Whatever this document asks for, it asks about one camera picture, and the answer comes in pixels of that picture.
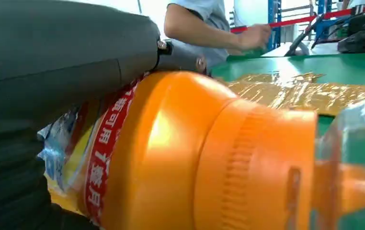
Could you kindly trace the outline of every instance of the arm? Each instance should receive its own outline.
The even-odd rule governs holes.
[[[209,26],[186,8],[170,4],[164,23],[167,37],[196,46],[247,50],[263,46],[270,36],[268,25],[257,25],[239,35]]]
[[[196,46],[213,48],[237,48],[234,34],[207,25],[186,8],[170,4],[167,7],[164,33],[169,38]]]

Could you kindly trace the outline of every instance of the gray shirt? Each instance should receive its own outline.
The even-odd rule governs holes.
[[[194,11],[206,24],[212,27],[229,31],[229,23],[225,17],[225,4],[223,0],[171,0],[170,3],[175,3],[190,11]],[[208,68],[226,61],[226,57],[228,56],[228,52],[225,49],[194,46],[176,40],[173,42],[181,43],[181,45],[191,52],[204,55],[208,63]]]

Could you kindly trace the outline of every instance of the metal bolt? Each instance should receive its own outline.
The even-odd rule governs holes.
[[[159,49],[162,49],[162,50],[166,50],[167,49],[167,43],[165,41],[157,41],[157,47]]]
[[[203,72],[206,68],[206,60],[205,57],[198,57],[196,59],[196,68],[198,71]]]

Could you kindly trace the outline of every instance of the gold plastic wrap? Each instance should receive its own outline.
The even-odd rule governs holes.
[[[271,74],[245,74],[237,79],[242,82],[268,82],[273,84],[288,84],[298,82],[315,82],[315,80],[323,74],[306,73],[296,76],[288,76],[280,72],[273,72]]]
[[[279,108],[291,91],[291,87],[266,82],[233,81],[229,82],[228,87],[241,98],[270,108]]]
[[[363,100],[365,85],[304,82],[294,86],[279,108],[315,110],[321,115],[336,116],[344,108]]]
[[[314,110],[321,115],[336,116],[351,104],[365,100],[365,85],[318,84],[322,74],[306,73],[288,76],[245,74],[225,84],[241,98],[271,108]]]

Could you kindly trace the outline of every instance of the red rope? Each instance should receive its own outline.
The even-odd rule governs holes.
[[[343,11],[330,12],[330,13],[326,13],[324,18],[325,19],[336,18],[336,17],[350,15],[351,13],[352,13],[351,9],[347,9],[347,10],[343,10]],[[316,18],[316,16],[293,19],[293,20],[288,20],[288,21],[279,22],[279,23],[270,23],[269,25],[270,25],[271,28],[274,28],[274,27],[280,27],[280,26],[286,26],[286,25],[293,25],[293,24],[296,24],[296,23],[311,22],[312,20],[314,20],[314,18]],[[243,26],[243,27],[232,28],[230,31],[232,33],[240,33],[240,32],[243,32],[245,30],[247,30],[247,27]]]

